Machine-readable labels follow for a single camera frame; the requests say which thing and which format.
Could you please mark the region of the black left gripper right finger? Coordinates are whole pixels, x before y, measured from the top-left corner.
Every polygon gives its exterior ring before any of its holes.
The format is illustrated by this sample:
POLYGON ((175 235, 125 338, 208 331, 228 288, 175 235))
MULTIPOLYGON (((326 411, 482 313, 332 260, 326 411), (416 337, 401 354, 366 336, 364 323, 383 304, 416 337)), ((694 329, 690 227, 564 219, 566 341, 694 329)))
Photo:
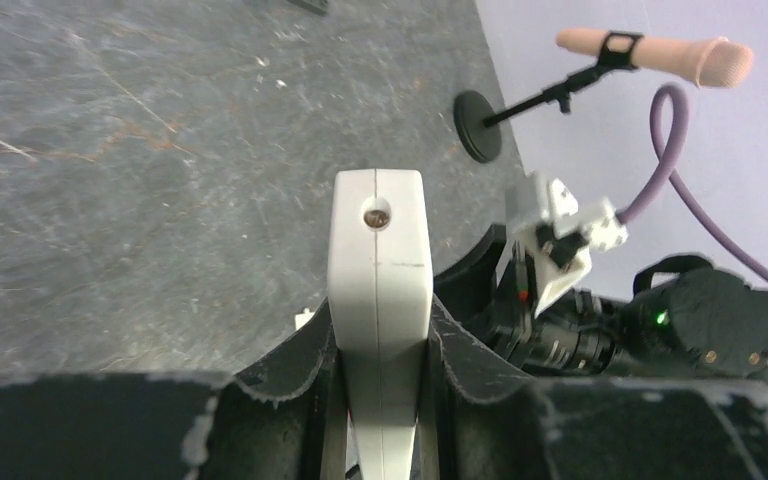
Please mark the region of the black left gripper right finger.
POLYGON ((532 378, 439 301, 427 353, 424 479, 768 479, 762 383, 532 378))

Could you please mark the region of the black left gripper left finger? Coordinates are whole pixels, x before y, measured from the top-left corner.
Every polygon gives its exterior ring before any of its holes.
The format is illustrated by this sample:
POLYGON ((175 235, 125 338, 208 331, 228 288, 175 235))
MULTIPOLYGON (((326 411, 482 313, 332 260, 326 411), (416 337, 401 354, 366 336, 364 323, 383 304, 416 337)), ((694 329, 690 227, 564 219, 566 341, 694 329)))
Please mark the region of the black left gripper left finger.
POLYGON ((0 479, 334 479, 327 305, 243 371, 0 374, 0 479))

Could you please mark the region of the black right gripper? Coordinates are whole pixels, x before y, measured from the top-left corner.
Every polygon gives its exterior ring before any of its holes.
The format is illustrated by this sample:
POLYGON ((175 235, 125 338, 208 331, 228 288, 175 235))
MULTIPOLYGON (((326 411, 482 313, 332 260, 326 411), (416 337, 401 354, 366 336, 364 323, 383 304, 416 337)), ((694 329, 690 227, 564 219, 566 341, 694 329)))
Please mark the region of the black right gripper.
POLYGON ((517 286, 507 230, 488 227, 460 260, 434 279, 434 293, 454 320, 512 365, 525 365, 528 293, 517 286))

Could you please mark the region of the white remote control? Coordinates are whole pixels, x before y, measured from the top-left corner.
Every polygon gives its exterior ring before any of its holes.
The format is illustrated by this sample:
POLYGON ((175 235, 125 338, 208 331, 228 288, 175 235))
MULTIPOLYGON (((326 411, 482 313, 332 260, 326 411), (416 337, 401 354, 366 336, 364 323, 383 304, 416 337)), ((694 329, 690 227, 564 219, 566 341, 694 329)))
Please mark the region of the white remote control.
POLYGON ((327 300, 366 479, 410 476, 432 298, 421 174, 338 173, 327 300))

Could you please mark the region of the white battery cover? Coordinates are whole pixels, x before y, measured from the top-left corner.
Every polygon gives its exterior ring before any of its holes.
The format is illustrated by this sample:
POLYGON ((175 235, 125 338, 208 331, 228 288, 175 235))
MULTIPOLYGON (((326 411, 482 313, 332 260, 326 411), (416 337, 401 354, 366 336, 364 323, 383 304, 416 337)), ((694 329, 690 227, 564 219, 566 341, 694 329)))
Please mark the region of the white battery cover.
POLYGON ((302 312, 294 316, 295 329, 300 330, 303 328, 313 317, 314 312, 308 308, 305 308, 302 312))

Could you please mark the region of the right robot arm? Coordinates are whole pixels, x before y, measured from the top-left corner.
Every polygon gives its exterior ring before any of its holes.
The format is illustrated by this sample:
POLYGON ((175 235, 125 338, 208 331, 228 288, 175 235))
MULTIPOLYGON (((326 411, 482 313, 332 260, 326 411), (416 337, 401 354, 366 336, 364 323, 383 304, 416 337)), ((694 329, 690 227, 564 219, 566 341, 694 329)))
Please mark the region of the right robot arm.
POLYGON ((494 224, 436 277, 434 290, 468 332, 530 375, 768 383, 768 289, 704 257, 673 255, 643 269, 628 301, 571 289, 545 310, 536 272, 494 224))

